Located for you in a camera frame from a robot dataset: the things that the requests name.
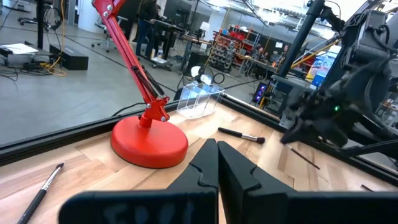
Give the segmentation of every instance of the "clear plastic box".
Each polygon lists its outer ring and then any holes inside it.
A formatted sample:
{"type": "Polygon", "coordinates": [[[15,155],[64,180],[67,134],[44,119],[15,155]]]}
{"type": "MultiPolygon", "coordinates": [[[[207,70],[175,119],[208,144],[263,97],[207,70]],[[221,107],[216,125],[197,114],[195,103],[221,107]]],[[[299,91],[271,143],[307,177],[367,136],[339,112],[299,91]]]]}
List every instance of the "clear plastic box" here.
{"type": "Polygon", "coordinates": [[[187,85],[182,89],[177,112],[188,119],[212,114],[224,91],[217,85],[187,85]]]}

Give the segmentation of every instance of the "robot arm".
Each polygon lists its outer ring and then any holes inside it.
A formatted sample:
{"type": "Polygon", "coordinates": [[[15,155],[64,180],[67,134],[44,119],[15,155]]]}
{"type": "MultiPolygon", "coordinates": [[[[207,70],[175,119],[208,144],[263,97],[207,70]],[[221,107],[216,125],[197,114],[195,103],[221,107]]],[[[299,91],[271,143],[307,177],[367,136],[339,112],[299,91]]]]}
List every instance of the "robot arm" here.
{"type": "Polygon", "coordinates": [[[91,3],[99,12],[104,25],[108,29],[116,47],[118,48],[127,68],[130,71],[141,95],[147,104],[144,114],[141,116],[140,123],[143,126],[150,126],[152,119],[167,121],[170,117],[164,110],[164,105],[169,101],[161,87],[151,77],[151,75],[140,65],[136,55],[133,53],[129,42],[125,38],[123,31],[116,20],[121,6],[126,0],[91,0],[91,3]]]}
{"type": "MultiPolygon", "coordinates": [[[[343,147],[356,123],[380,141],[396,138],[373,114],[387,94],[391,74],[388,62],[397,52],[382,38],[386,30],[381,27],[385,27],[387,16],[379,11],[365,11],[361,16],[356,42],[345,46],[349,47],[346,56],[334,64],[341,63],[346,73],[330,87],[306,93],[289,106],[295,121],[281,143],[321,139],[343,147]]],[[[389,44],[397,39],[389,38],[389,44]]]]}

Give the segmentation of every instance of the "red desk lamp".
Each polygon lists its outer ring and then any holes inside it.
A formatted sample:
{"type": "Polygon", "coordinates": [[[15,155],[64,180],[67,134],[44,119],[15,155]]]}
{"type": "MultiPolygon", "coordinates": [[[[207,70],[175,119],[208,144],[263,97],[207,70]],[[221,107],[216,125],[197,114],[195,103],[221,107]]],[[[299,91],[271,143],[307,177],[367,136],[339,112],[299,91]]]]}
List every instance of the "red desk lamp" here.
{"type": "Polygon", "coordinates": [[[150,168],[172,167],[184,160],[188,140],[184,132],[167,122],[170,116],[164,110],[164,105],[170,98],[141,67],[115,19],[125,1],[91,0],[147,104],[143,115],[122,119],[115,125],[111,145],[116,154],[135,165],[150,168]]]}

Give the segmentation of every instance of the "concrete floor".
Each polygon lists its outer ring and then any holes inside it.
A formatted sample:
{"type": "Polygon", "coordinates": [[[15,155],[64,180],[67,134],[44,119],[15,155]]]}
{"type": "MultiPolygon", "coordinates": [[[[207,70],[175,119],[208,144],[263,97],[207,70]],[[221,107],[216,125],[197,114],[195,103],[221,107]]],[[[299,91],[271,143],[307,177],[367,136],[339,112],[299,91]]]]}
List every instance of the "concrete floor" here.
{"type": "MultiPolygon", "coordinates": [[[[5,7],[2,10],[0,24],[9,12],[5,7]]],[[[37,26],[20,26],[18,17],[34,16],[12,11],[0,30],[0,43],[15,44],[25,40],[36,43],[37,26]]],[[[0,144],[107,118],[125,106],[142,102],[141,94],[119,52],[111,50],[106,53],[102,47],[91,48],[92,42],[102,39],[101,34],[65,26],[65,45],[89,56],[87,71],[66,70],[66,77],[19,75],[15,83],[0,77],[0,144]]],[[[52,31],[44,35],[45,50],[49,49],[49,42],[58,44],[52,31]]],[[[26,56],[13,56],[10,63],[18,67],[30,59],[26,56]]],[[[162,68],[153,69],[145,60],[141,63],[172,99],[181,76],[162,68]]],[[[249,101],[251,97],[248,93],[252,86],[243,82],[248,82],[247,78],[226,77],[221,86],[227,88],[227,93],[249,101]]],[[[126,110],[125,113],[140,108],[142,105],[126,110]]]]}

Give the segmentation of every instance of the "lamp base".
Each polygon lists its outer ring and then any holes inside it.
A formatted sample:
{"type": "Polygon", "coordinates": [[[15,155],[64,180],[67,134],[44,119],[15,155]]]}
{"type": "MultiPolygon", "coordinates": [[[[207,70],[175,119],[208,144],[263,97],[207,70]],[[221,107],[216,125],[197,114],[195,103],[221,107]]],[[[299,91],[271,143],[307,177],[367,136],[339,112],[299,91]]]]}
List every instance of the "lamp base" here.
{"type": "Polygon", "coordinates": [[[137,116],[132,116],[115,125],[111,145],[117,155],[134,165],[167,168],[184,160],[188,139],[172,123],[152,120],[147,129],[139,126],[137,116]]]}

